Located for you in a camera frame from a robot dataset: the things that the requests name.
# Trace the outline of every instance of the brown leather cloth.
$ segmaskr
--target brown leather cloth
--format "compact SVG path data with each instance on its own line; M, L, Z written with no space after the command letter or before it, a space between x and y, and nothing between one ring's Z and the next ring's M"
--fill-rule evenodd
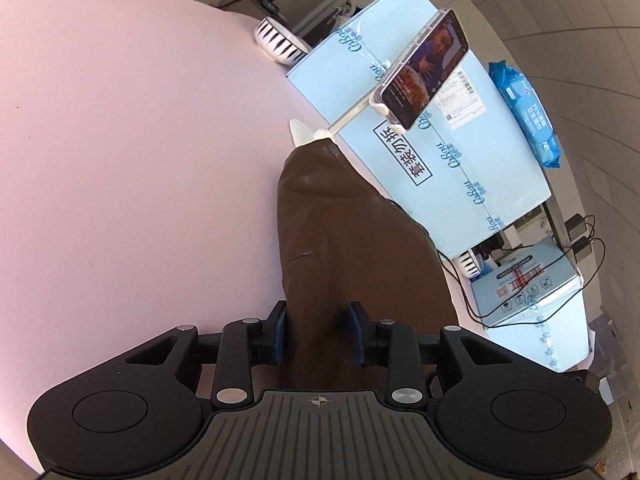
M285 162L278 236L287 299L281 388L381 386L384 369L357 366L351 352L351 301L372 320L395 319L418 334L458 323L427 231L364 180L329 139L296 148Z

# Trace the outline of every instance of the pink table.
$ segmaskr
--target pink table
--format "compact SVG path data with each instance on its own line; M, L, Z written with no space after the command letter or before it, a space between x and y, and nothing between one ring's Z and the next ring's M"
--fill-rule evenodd
M288 121L325 126L191 0L0 0L0 438L40 470L36 398L172 326L284 295Z

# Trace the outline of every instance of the video on phone screen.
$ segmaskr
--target video on phone screen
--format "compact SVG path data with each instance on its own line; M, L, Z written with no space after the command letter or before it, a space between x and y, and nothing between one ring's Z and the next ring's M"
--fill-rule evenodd
M382 91L382 101L405 129L411 128L468 50L449 11Z

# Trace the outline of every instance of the light blue cardboard box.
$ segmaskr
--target light blue cardboard box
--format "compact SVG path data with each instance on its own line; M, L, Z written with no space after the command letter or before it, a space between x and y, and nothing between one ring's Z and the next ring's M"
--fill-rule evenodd
M429 0L376 0L287 77L331 123L380 81L436 12ZM458 68L404 136L393 134L372 108L339 134L449 257L550 196L524 134L482 64L469 52Z
M581 288L577 271L551 238L518 250L508 264L471 284L478 313L494 327L486 329L489 339L557 372L589 355ZM519 322L538 324L510 326Z

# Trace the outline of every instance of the man on phone screen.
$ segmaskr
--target man on phone screen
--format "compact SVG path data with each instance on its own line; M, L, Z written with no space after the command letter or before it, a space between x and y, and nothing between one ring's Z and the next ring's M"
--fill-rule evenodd
M444 78L443 60L453 46L453 36L446 26L441 26L433 38L418 47L408 65L419 75L429 92L439 87Z

